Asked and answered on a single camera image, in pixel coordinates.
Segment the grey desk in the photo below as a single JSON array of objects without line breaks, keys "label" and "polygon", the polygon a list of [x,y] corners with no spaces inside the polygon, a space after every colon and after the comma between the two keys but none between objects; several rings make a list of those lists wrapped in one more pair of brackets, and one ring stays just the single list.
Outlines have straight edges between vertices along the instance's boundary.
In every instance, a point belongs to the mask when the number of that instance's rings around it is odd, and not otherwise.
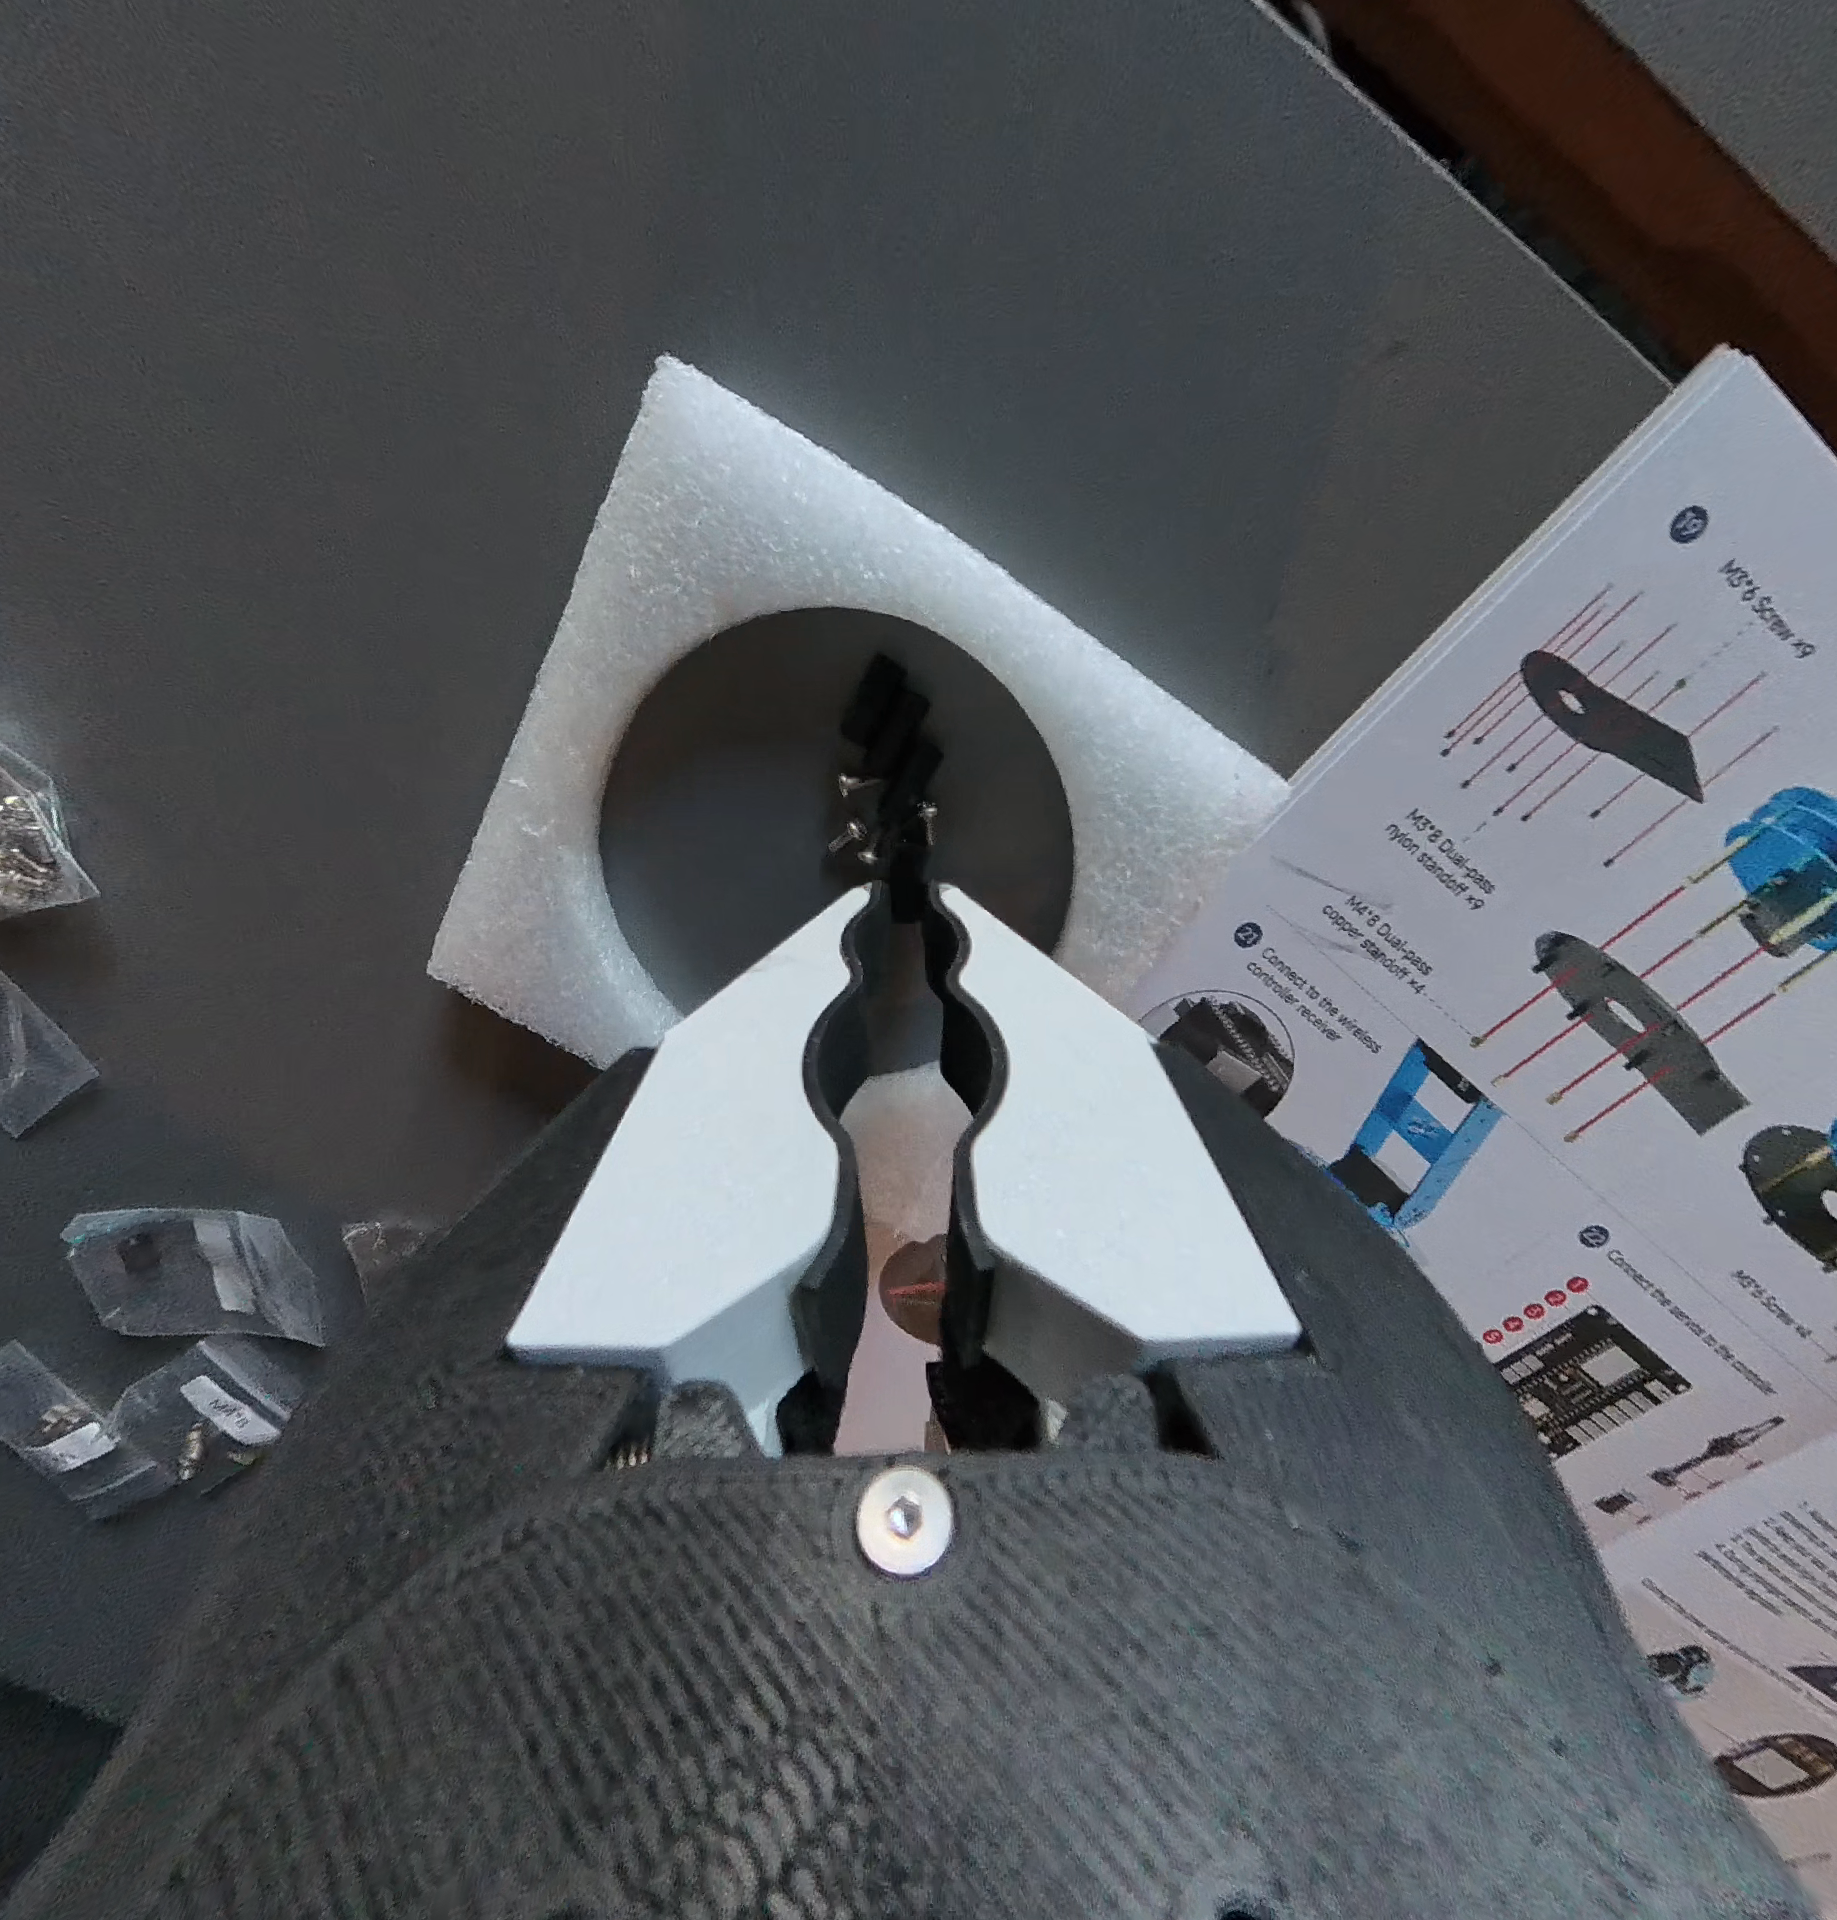
[{"label": "grey desk", "polygon": [[1255,4],[0,4],[0,734],[102,887],[60,1227],[449,1219],[590,1068],[427,977],[659,355],[1292,772],[1663,395]]}]

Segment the white foam block round hole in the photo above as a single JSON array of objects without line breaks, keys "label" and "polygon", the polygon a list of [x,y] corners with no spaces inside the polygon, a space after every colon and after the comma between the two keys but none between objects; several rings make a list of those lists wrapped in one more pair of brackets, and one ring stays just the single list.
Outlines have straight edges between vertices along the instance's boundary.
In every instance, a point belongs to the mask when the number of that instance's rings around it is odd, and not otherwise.
[{"label": "white foam block round hole", "polygon": [[630,721],[705,640],[852,609],[952,642],[1049,749],[1077,874],[1053,956],[1125,1002],[1289,781],[1000,563],[663,355],[438,923],[428,975],[606,1063],[680,1012],[618,922],[600,805]]}]

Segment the scatter of clear parts bags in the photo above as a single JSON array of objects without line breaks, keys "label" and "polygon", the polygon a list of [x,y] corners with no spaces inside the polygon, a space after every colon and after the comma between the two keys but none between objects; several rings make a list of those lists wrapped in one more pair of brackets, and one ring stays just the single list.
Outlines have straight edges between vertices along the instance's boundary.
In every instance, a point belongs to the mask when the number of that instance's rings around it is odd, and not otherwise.
[{"label": "scatter of clear parts bags", "polygon": [[[0,923],[100,899],[55,780],[0,737]],[[0,1447],[88,1518],[263,1461],[306,1398],[326,1293],[272,1215],[214,1208],[79,1212],[60,1232],[100,1324],[186,1344],[112,1407],[18,1340],[0,1344]]]}]

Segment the printed instruction booklet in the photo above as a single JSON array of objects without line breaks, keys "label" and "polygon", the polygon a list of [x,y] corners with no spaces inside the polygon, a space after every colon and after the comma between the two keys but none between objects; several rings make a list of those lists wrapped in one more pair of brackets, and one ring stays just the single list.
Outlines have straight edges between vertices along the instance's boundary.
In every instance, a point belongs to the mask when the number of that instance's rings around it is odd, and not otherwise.
[{"label": "printed instruction booklet", "polygon": [[1306,761],[1138,1004],[1453,1305],[1837,1915],[1837,459],[1756,359]]}]

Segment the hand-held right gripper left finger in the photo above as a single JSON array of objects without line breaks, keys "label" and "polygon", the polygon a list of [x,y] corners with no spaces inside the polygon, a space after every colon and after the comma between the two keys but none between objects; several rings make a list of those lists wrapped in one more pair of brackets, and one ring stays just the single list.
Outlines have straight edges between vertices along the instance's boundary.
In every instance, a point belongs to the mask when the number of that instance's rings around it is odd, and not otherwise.
[{"label": "hand-held right gripper left finger", "polygon": [[648,1060],[507,1351],[732,1392],[765,1454],[829,1447],[866,1305],[858,1153],[879,891],[857,887]]}]

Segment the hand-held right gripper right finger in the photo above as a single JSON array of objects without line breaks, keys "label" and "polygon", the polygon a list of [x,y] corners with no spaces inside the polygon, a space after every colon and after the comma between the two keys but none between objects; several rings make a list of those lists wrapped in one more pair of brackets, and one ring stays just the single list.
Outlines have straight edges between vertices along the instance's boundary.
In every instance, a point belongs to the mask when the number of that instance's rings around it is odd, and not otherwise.
[{"label": "hand-held right gripper right finger", "polygon": [[979,906],[934,887],[952,1151],[934,1419],[952,1453],[1053,1444],[1049,1409],[1144,1405],[1214,1453],[1182,1359],[1287,1353],[1303,1324],[1159,1043]]}]

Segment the pile of black standoffs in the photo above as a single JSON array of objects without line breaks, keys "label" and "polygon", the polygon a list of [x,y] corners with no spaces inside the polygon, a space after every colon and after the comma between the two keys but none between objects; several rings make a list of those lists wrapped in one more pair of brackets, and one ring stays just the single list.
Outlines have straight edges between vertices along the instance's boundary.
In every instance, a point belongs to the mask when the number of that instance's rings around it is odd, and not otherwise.
[{"label": "pile of black standoffs", "polygon": [[840,802],[850,817],[862,817],[877,841],[879,859],[861,871],[883,877],[892,863],[911,848],[927,849],[930,826],[914,814],[919,801],[933,799],[933,783],[942,751],[929,732],[933,702],[921,694],[905,664],[877,652],[864,667],[842,718],[842,742],[857,751],[857,763],[842,772],[872,776],[879,781]]}]

